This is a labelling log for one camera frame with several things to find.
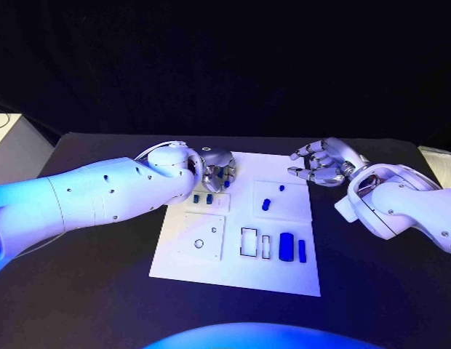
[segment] black table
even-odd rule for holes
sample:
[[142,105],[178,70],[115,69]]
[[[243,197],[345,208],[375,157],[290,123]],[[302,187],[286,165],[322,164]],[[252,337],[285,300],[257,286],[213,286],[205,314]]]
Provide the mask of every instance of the black table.
[[[69,134],[41,176],[133,157],[174,139],[270,154],[315,140]],[[404,164],[433,179],[410,143],[347,142],[370,161]],[[451,348],[451,256],[416,230],[384,241],[358,222],[348,224],[332,208],[344,190],[309,185],[321,297],[149,278],[162,206],[69,232],[7,265],[0,348],[139,348],[195,327],[244,321],[321,329],[388,348]]]

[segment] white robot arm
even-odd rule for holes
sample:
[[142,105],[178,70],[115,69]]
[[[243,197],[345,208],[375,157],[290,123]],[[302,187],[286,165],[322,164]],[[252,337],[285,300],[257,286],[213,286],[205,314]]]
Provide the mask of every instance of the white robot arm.
[[349,179],[347,196],[334,205],[348,222],[360,220],[383,239],[413,227],[451,253],[451,189],[403,165],[371,165],[332,137],[298,149],[290,158],[299,156],[309,156],[309,169],[290,167],[292,175],[324,186]]
[[177,204],[200,181],[218,192],[233,181],[233,172],[228,151],[203,148],[195,152],[174,141],[151,147],[135,160],[100,161],[54,176],[0,185],[0,270],[44,239]]

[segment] robotic hand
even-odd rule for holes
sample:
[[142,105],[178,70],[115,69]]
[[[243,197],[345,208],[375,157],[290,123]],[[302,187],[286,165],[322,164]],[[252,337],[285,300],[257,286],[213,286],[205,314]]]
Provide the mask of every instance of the robotic hand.
[[174,141],[146,149],[133,160],[100,161],[0,185],[0,270],[44,239],[184,201],[200,181],[217,193],[233,181],[234,167],[228,151],[192,151]]
[[403,165],[371,165],[332,137],[299,148],[290,159],[300,156],[309,156],[309,169],[290,167],[288,173],[326,187],[348,178],[347,196],[334,205],[348,222],[360,220],[385,240],[413,227],[451,253],[451,189]]

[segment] black curtain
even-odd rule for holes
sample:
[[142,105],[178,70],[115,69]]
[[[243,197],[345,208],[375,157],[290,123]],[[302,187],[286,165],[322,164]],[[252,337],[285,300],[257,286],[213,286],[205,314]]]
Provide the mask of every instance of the black curtain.
[[64,132],[451,150],[451,4],[0,1],[0,108]]

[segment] small blue block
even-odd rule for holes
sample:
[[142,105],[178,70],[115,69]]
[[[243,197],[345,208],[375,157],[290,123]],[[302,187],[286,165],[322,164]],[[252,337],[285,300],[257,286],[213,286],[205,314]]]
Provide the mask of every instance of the small blue block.
[[306,262],[306,243],[303,240],[298,240],[298,261],[300,263]]
[[279,260],[293,261],[293,235],[289,233],[279,234]]
[[270,203],[270,200],[266,198],[263,200],[263,203],[262,203],[262,210],[263,211],[267,211],[269,210],[269,203]]

